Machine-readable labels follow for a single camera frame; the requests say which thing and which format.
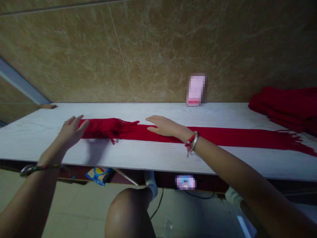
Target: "pink package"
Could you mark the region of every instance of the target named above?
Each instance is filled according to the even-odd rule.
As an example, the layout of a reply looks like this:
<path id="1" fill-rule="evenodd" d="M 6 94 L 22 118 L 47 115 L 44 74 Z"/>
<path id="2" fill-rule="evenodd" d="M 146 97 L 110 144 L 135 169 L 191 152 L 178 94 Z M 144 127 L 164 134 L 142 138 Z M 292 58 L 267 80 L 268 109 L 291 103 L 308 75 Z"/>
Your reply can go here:
<path id="1" fill-rule="evenodd" d="M 206 83 L 205 74 L 192 74 L 189 80 L 186 106 L 200 106 Z"/>

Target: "marble wall tile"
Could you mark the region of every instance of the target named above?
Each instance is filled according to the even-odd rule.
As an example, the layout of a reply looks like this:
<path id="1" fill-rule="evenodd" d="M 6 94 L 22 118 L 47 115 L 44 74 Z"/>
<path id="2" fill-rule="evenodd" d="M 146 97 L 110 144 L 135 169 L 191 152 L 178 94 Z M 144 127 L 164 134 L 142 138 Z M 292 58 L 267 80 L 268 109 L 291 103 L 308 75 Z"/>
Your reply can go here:
<path id="1" fill-rule="evenodd" d="M 32 101 L 0 76 L 0 103 L 1 102 Z"/>
<path id="2" fill-rule="evenodd" d="M 133 101 L 107 4 L 0 17 L 0 46 L 52 102 Z"/>
<path id="3" fill-rule="evenodd" d="M 0 0 L 0 13 L 15 13 L 80 3 L 101 2 L 103 0 Z"/>
<path id="4" fill-rule="evenodd" d="M 33 103 L 0 103 L 0 120 L 9 124 L 36 110 Z"/>
<path id="5" fill-rule="evenodd" d="M 109 5 L 136 101 L 248 101 L 264 86 L 317 86 L 313 1 L 148 0 Z"/>

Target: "scarf fringe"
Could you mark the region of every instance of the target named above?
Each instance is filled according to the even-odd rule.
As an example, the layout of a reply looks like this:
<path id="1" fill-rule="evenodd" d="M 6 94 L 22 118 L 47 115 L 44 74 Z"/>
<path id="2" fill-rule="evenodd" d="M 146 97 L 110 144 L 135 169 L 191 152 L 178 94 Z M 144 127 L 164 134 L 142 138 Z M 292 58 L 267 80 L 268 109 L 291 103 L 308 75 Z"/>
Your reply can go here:
<path id="1" fill-rule="evenodd" d="M 286 132 L 290 130 L 277 130 L 280 136 L 285 140 L 285 148 L 288 150 L 295 150 L 305 154 L 309 154 L 317 157 L 315 150 L 309 146 L 302 144 L 303 141 L 297 133 Z"/>
<path id="2" fill-rule="evenodd" d="M 103 133 L 108 136 L 112 144 L 115 144 L 114 139 L 121 139 L 126 133 L 134 131 L 138 123 L 140 121 L 127 122 L 118 118 L 110 118 L 109 125 L 111 129 Z"/>

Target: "braided bracelet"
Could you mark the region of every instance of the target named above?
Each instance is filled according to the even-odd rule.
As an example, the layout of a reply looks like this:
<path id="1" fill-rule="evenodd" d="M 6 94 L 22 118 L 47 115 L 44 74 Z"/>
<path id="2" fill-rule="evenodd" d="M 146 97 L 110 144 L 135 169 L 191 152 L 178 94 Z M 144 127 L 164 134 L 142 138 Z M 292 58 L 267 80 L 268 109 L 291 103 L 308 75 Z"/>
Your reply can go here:
<path id="1" fill-rule="evenodd" d="M 185 147 L 187 148 L 187 157 L 189 154 L 195 149 L 195 145 L 199 136 L 199 132 L 194 131 L 194 135 L 188 139 L 185 143 Z"/>
<path id="2" fill-rule="evenodd" d="M 63 168 L 69 174 L 71 174 L 71 170 L 62 164 L 44 165 L 44 166 L 27 165 L 21 170 L 20 176 L 25 178 L 36 171 L 43 171 L 43 170 L 49 170 L 49 169 L 60 169 L 60 168 Z"/>

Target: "beaded bracelet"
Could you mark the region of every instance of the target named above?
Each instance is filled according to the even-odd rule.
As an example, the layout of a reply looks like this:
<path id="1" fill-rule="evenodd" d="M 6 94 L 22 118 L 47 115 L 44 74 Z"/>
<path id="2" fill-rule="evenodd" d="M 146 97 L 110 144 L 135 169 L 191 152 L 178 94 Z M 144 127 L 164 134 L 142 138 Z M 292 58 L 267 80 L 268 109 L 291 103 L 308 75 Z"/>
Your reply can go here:
<path id="1" fill-rule="evenodd" d="M 60 169 L 60 168 L 63 168 L 64 170 L 69 172 L 69 174 L 71 173 L 71 170 L 69 168 L 67 168 L 65 165 L 61 165 L 61 164 L 44 165 L 44 166 L 27 165 L 21 170 L 20 176 L 25 178 L 36 171 L 43 171 L 43 170 L 49 170 L 49 169 Z"/>

